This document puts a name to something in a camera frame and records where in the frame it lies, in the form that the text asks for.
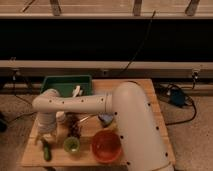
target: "floor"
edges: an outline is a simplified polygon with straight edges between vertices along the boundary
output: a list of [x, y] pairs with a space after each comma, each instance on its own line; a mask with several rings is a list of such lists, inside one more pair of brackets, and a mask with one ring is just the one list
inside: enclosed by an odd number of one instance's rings
[[[35, 96], [22, 95], [32, 101]], [[193, 96], [198, 115], [190, 123], [169, 126], [168, 132], [176, 156], [176, 168], [187, 171], [213, 170], [213, 98], [211, 96]], [[159, 101], [166, 122], [185, 119], [193, 110], [180, 109]], [[32, 112], [31, 106], [13, 95], [0, 95], [0, 110], [7, 120], [23, 113]], [[0, 170], [3, 171], [39, 171], [43, 168], [23, 168], [20, 161], [27, 143], [35, 116], [14, 121], [6, 132], [0, 133]], [[59, 171], [70, 168], [57, 168]], [[72, 171], [127, 171], [120, 167], [82, 167]]]

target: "table leg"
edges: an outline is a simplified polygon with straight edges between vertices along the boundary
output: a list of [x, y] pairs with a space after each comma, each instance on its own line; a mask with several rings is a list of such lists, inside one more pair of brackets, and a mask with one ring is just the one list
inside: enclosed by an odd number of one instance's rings
[[56, 171], [54, 167], [44, 167], [47, 171]]

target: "black wall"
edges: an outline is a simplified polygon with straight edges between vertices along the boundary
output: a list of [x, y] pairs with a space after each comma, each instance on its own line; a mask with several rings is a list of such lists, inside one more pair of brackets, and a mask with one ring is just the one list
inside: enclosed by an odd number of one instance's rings
[[[0, 20], [0, 59], [132, 58], [149, 20]], [[153, 20], [137, 61], [213, 61], [213, 20]]]

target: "railing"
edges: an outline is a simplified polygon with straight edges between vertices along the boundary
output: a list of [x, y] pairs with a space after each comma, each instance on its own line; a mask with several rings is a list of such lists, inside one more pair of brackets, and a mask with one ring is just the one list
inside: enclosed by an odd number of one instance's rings
[[212, 0], [1, 0], [1, 17], [213, 17]]

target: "green cup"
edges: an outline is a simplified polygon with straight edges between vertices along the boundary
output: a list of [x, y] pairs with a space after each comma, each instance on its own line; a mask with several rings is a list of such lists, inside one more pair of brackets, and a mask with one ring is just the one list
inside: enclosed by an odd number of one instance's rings
[[64, 141], [63, 148], [68, 153], [71, 153], [71, 154], [77, 153], [80, 148], [79, 139], [76, 137], [68, 137]]

